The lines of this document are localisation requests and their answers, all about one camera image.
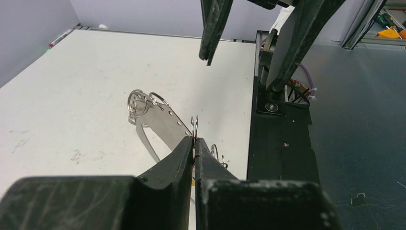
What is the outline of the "large metal keyring organizer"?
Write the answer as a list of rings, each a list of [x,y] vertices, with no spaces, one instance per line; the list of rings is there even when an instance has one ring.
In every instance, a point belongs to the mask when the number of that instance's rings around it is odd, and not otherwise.
[[[192,137],[192,148],[195,148],[198,130],[197,116],[191,118],[192,129],[189,130],[163,97],[155,92],[146,94],[140,89],[129,93],[127,108],[128,122],[136,126],[139,139],[156,163],[159,163],[161,158],[145,134],[145,128],[151,129],[170,150],[174,150],[186,136]]]

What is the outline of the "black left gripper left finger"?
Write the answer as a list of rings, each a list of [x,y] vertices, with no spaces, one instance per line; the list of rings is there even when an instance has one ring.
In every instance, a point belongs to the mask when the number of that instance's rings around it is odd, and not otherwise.
[[[185,230],[191,137],[137,177],[51,176],[16,181],[0,202],[3,230]]]

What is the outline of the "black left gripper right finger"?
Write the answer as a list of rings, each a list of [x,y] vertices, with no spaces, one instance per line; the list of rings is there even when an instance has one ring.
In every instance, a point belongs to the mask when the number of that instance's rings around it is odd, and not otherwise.
[[[195,143],[195,209],[199,230],[339,230],[338,215],[313,182],[241,181]]]

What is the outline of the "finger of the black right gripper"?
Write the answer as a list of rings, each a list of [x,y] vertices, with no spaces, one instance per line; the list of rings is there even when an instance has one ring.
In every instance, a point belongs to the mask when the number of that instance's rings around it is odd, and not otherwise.
[[[203,34],[199,58],[210,66],[229,17],[232,0],[201,0]]]
[[[266,90],[281,91],[343,0],[295,0],[280,29],[267,76]]]

